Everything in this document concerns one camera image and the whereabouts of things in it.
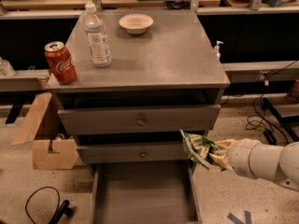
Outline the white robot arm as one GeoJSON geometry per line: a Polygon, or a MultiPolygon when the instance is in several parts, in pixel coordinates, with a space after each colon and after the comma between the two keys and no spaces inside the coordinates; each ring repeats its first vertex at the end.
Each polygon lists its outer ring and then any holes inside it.
{"type": "Polygon", "coordinates": [[[215,147],[209,157],[220,167],[239,176],[260,178],[299,191],[298,142],[282,147],[245,138],[218,141],[215,147]]]}

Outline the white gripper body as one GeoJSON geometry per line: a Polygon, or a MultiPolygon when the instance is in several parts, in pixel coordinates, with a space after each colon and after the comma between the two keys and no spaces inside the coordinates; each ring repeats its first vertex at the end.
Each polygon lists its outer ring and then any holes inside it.
{"type": "Polygon", "coordinates": [[[261,142],[254,139],[241,139],[236,141],[229,149],[228,162],[233,171],[240,176],[256,179],[250,168],[249,160],[251,152],[260,145],[261,142]]]}

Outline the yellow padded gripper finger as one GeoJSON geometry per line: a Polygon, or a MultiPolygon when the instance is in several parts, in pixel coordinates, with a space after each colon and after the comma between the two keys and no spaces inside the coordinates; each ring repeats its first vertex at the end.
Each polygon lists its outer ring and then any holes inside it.
{"type": "Polygon", "coordinates": [[[228,150],[235,143],[234,139],[224,139],[216,141],[215,145],[217,150],[228,150]]]}
{"type": "Polygon", "coordinates": [[[217,153],[210,153],[209,157],[216,162],[220,167],[231,170],[232,166],[228,161],[228,154],[226,151],[221,151],[217,153]]]}

